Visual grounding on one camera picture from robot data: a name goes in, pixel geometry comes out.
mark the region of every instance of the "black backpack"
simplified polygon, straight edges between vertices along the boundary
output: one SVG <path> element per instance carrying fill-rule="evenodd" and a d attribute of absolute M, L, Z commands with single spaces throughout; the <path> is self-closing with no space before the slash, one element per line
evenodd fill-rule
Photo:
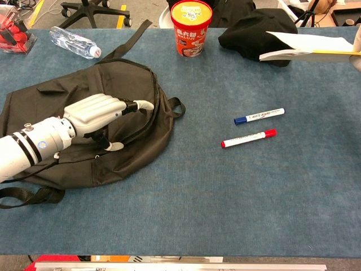
<path fill-rule="evenodd" d="M 111 142 L 122 142 L 125 145 L 122 150 L 107 152 L 92 139 L 74 138 L 72 145 L 60 153 L 59 163 L 55 166 L 51 158 L 21 172 L 16 177 L 25 177 L 46 168 L 24 180 L 43 187 L 35 194 L 17 187 L 1 189 L 0 198 L 17 198 L 23 204 L 0 204 L 0 208 L 58 203 L 65 189 L 123 180 L 153 161 L 166 147 L 173 120 L 185 113 L 185 106 L 178 98 L 167 99 L 150 68 L 121 58 L 150 25 L 150 21 L 145 21 L 127 43 L 89 68 L 7 95 L 0 115 L 0 137 L 22 129 L 25 123 L 35 124 L 51 116 L 63 116 L 64 107 L 97 93 L 128 100 L 147 100 L 155 108 L 127 114 L 106 127 L 105 136 Z M 173 111 L 177 106 L 180 106 L 178 113 Z"/>

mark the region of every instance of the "backpack strap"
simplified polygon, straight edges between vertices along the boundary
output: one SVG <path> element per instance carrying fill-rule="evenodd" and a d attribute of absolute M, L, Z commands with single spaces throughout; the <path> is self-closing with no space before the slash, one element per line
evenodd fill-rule
<path fill-rule="evenodd" d="M 145 20 L 140 27 L 138 28 L 138 30 L 133 34 L 133 36 L 125 43 L 120 45 L 118 48 L 116 48 L 114 51 L 112 51 L 110 54 L 108 54 L 107 56 L 105 56 L 102 61 L 105 60 L 111 60 L 111 59 L 117 59 L 117 58 L 121 58 L 122 56 L 124 56 L 132 47 L 133 45 L 137 42 L 137 40 L 142 36 L 142 34 L 144 33 L 144 31 L 152 24 L 151 21 L 149 20 Z"/>
<path fill-rule="evenodd" d="M 63 199 L 64 194 L 65 190 L 51 187 L 40 188 L 35 194 L 24 188 L 7 187 L 0 189 L 0 199 L 15 198 L 21 200 L 23 204 L 14 206 L 0 204 L 0 209 L 11 209 L 39 203 L 58 203 Z"/>
<path fill-rule="evenodd" d="M 170 98 L 168 100 L 169 104 L 170 104 L 170 107 L 173 111 L 173 118 L 177 118 L 177 117 L 181 117 L 184 115 L 184 113 L 186 113 L 186 107 L 185 105 L 181 102 L 181 100 L 177 97 L 173 97 L 173 98 Z M 177 112 L 174 112 L 174 109 L 177 107 L 177 106 L 180 106 L 180 113 L 177 113 Z"/>

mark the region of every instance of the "clear plastic box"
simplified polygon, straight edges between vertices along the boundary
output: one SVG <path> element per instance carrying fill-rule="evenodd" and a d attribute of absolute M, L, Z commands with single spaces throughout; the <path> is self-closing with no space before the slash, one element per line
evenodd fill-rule
<path fill-rule="evenodd" d="M 0 50 L 22 54 L 30 52 L 37 38 L 27 31 L 14 6 L 0 5 Z"/>

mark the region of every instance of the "bottle cap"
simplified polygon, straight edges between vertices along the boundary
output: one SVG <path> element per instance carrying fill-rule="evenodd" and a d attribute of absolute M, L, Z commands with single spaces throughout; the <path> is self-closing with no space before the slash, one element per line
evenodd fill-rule
<path fill-rule="evenodd" d="M 93 58 L 100 58 L 100 55 L 102 54 L 102 50 L 97 46 L 92 46 L 90 47 L 89 53 Z"/>

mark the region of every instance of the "white robotic hand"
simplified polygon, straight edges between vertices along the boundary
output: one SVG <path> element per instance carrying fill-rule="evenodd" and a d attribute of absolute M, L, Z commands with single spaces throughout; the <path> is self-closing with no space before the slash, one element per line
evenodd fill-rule
<path fill-rule="evenodd" d="M 361 52 L 361 27 L 359 27 L 355 36 L 353 52 Z M 350 62 L 355 67 L 355 69 L 361 72 L 361 56 L 351 56 Z"/>
<path fill-rule="evenodd" d="M 95 94 L 64 109 L 64 117 L 50 117 L 12 135 L 0 138 L 0 183 L 69 147 L 72 138 L 91 137 L 104 149 L 116 151 L 124 146 L 110 143 L 101 130 L 113 120 L 139 109 L 153 110 L 145 100 L 121 101 Z"/>
<path fill-rule="evenodd" d="M 139 109 L 153 110 L 146 100 L 122 101 L 105 94 L 95 94 L 64 109 L 64 118 L 74 126 L 77 137 L 91 137 L 107 151 L 124 147 L 121 142 L 109 142 L 99 129 L 118 117 Z"/>

